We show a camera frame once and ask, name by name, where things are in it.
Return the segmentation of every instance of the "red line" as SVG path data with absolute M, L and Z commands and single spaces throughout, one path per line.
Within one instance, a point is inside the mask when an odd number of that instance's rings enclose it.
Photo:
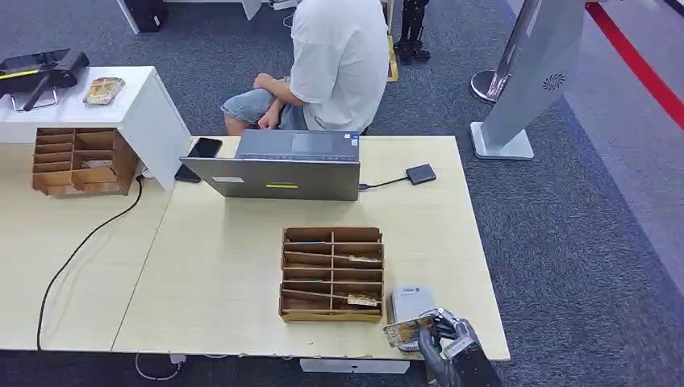
M 661 104 L 667 114 L 684 130 L 684 103 L 677 95 L 663 82 L 655 71 L 649 66 L 639 52 L 629 43 L 622 31 L 615 25 L 606 10 L 597 2 L 586 4 L 586 11 L 589 12 L 603 34 L 611 42 L 615 50 L 622 56 L 624 62 L 632 69 L 651 95 Z

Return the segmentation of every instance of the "gray carpet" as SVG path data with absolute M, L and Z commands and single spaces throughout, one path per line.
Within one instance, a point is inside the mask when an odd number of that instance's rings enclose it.
M 260 71 L 290 67 L 287 12 L 264 9 L 249 23 L 240 6 L 174 4 L 161 33 L 135 37 L 114 2 L 28 10 L 42 3 L 3 7 L 0 56 L 73 47 L 93 65 L 155 65 L 194 134 L 221 133 L 222 99 Z M 456 136 L 511 348 L 498 365 L 507 385 L 684 385 L 684 300 L 565 100 L 528 129 L 533 161 L 473 156 L 467 128 L 488 107 L 466 85 L 503 50 L 505 2 L 432 0 L 426 24 L 433 58 L 401 67 L 370 134 Z M 131 355 L 0 352 L 0 368 L 0 385 L 146 384 Z M 169 385 L 419 383 L 418 367 L 350 379 L 304 375 L 285 360 L 192 358 Z

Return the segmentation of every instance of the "cardboard organizer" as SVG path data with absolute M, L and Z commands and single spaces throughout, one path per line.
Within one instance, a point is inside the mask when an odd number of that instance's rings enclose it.
M 378 228 L 286 228 L 281 267 L 284 321 L 380 322 L 385 251 Z
M 113 128 L 39 128 L 33 189 L 46 195 L 128 194 L 138 156 Z

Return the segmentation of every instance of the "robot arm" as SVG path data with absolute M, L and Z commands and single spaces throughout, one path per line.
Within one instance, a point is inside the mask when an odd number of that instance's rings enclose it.
M 418 348 L 441 387 L 500 387 L 501 379 L 485 356 L 470 323 L 446 309 L 432 314 L 435 329 L 421 327 Z M 444 350 L 441 339 L 453 340 Z

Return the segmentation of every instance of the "yellow label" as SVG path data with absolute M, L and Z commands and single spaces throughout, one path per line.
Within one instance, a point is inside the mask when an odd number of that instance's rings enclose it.
M 18 73 L 0 75 L 0 79 L 21 77 L 23 75 L 31 75 L 31 74 L 35 74 L 35 73 L 38 73 L 38 70 L 20 71 Z
M 298 187 L 294 184 L 267 184 L 266 188 L 292 188 L 292 189 L 297 189 Z

